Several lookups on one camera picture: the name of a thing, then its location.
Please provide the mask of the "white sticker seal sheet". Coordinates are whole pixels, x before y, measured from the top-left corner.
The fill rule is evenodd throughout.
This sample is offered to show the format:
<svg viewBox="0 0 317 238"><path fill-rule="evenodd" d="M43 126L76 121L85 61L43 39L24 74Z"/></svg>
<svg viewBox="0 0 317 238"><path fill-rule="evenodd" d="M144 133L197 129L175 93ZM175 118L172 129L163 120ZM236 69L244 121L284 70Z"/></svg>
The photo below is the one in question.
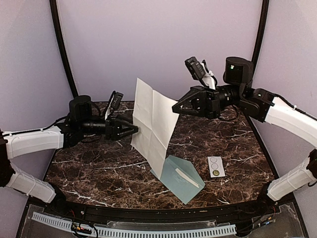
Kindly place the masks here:
<svg viewBox="0 0 317 238"><path fill-rule="evenodd" d="M222 158L220 156L208 157L208 164L211 178L222 178L226 176Z"/></svg>

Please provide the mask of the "white letter sheet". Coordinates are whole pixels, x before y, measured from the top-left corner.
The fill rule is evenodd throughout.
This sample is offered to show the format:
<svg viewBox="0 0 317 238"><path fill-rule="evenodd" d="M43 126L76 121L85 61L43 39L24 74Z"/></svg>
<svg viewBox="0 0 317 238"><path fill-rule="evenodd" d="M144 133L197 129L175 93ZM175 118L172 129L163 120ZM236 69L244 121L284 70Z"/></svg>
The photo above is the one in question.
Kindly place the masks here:
<svg viewBox="0 0 317 238"><path fill-rule="evenodd" d="M176 168L175 171L183 178L185 179L187 182L191 183L193 186L199 188L199 184L197 182L195 182L194 180L192 180L189 176L187 176L185 173L183 173L180 169Z"/></svg>

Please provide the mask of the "light blue paper envelope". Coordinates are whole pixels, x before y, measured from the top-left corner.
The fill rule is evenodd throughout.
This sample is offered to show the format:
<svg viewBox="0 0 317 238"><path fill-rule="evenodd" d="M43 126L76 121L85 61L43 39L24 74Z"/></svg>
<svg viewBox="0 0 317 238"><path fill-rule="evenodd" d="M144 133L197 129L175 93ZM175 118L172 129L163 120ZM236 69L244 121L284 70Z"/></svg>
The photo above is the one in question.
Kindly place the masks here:
<svg viewBox="0 0 317 238"><path fill-rule="evenodd" d="M197 182L200 187L197 188L183 179L175 171L176 168ZM204 181L190 161L171 155L165 159L161 177L157 179L184 204L188 204L205 187Z"/></svg>

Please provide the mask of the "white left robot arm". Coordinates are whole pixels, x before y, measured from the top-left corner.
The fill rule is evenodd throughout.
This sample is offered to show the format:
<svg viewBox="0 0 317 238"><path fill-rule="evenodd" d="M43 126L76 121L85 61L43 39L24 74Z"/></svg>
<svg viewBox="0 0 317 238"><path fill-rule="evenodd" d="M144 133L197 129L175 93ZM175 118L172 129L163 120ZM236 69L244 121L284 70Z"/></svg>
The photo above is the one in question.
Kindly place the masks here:
<svg viewBox="0 0 317 238"><path fill-rule="evenodd" d="M81 142L86 135L101 135L107 140L118 141L138 132L132 121L113 116L106 110L93 115L98 106L88 95L75 97L69 102L67 116L57 119L45 128L0 133L0 185L35 197L59 216L66 216L70 206L62 198L63 193L52 184L35 178L19 169L11 160L25 154L44 150L70 148Z"/></svg>

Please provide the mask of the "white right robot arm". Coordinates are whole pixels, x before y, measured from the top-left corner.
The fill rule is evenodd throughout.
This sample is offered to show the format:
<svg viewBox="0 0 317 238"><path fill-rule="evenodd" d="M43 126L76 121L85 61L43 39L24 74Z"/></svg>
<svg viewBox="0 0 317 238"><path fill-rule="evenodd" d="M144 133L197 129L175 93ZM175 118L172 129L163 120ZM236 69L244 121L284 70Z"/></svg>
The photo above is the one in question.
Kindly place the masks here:
<svg viewBox="0 0 317 238"><path fill-rule="evenodd" d="M253 203L253 211L263 215L272 204L310 182L317 182L317 118L300 110L282 96L265 89L253 89L254 65L240 57L227 57L223 81L208 70L206 61L196 57L185 60L185 66L194 80L202 86L194 86L172 106L177 114L220 119L221 111L236 106L245 115L257 121L283 128L314 146L314 150L296 168L282 177L265 184Z"/></svg>

